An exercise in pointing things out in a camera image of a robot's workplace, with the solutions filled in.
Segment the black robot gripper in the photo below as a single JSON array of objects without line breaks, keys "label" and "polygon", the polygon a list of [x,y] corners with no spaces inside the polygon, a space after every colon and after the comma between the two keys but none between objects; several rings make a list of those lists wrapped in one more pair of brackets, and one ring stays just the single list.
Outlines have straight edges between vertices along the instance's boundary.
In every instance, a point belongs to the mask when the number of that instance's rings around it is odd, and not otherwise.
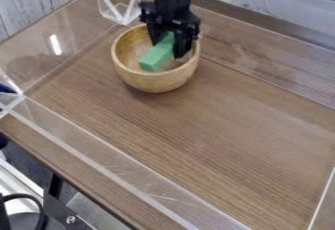
[{"label": "black robot gripper", "polygon": [[146,24],[152,44],[173,33],[173,57],[181,58],[198,38],[200,19],[189,11],[190,0],[141,1],[140,21]]}]

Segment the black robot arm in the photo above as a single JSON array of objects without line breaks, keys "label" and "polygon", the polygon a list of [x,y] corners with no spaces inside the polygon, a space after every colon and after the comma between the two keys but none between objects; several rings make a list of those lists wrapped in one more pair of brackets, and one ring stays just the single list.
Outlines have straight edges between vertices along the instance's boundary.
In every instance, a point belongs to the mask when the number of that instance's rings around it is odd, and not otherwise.
[{"label": "black robot arm", "polygon": [[172,54],[181,58],[198,39],[200,19],[190,12],[190,0],[141,1],[140,21],[146,25],[152,44],[156,45],[166,32],[173,35]]}]

